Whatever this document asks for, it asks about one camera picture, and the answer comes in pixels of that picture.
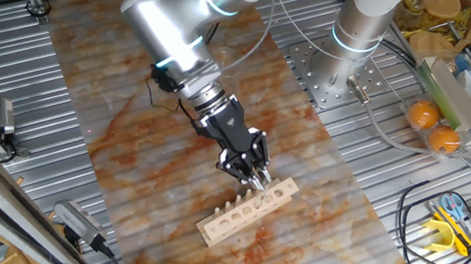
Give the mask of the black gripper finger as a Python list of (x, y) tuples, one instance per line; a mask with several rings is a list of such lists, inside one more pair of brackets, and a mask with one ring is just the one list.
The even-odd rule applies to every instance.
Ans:
[(268, 172), (267, 166), (270, 163), (268, 146), (266, 143), (266, 132), (255, 128), (250, 128), (249, 133), (252, 136), (251, 159), (253, 167), (262, 183), (270, 183), (272, 177)]
[(264, 180), (262, 168), (258, 161), (253, 159), (250, 153), (237, 153), (223, 149), (218, 156), (217, 168), (237, 179), (238, 182), (254, 188), (256, 191), (263, 190)]

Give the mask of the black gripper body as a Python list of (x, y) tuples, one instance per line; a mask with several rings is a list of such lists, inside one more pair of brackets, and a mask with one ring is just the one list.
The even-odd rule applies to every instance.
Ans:
[(253, 140), (243, 114), (234, 95), (223, 95), (215, 105), (202, 111), (192, 126), (198, 135), (216, 140), (222, 149), (242, 154), (250, 150)]

